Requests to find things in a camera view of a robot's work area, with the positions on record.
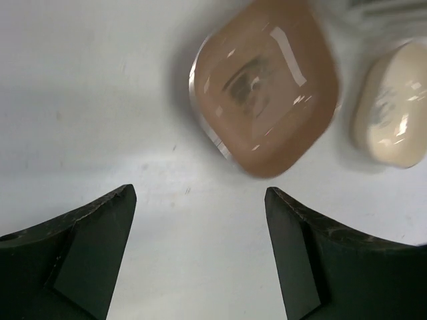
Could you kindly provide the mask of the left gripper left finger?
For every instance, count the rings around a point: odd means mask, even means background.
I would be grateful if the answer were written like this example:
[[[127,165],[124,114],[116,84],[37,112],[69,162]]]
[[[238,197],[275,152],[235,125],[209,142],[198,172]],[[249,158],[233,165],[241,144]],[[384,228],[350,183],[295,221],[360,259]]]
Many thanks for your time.
[[[1,237],[2,319],[106,319],[136,207],[134,186]]]

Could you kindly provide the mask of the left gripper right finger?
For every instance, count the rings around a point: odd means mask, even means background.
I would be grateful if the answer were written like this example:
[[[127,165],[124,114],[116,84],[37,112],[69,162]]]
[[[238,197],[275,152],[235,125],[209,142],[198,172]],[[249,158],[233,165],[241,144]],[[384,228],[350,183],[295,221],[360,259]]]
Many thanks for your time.
[[[355,230],[270,187],[268,230],[288,319],[425,319],[426,247]]]

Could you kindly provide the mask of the cream square panda plate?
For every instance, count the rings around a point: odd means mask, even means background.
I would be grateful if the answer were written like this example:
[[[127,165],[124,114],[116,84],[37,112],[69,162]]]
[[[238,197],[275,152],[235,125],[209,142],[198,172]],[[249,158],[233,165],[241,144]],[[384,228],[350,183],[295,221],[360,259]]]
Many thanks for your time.
[[[426,45],[407,42],[371,64],[352,121],[371,159],[411,168],[426,155]]]

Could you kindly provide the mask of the brown square panda plate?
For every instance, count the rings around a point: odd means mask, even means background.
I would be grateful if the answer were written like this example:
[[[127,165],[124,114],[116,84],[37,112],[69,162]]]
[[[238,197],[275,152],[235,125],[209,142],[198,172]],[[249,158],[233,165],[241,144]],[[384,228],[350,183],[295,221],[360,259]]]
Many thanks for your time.
[[[191,105],[222,155],[262,179],[324,133],[340,83],[308,1],[253,1],[210,35],[189,74]]]

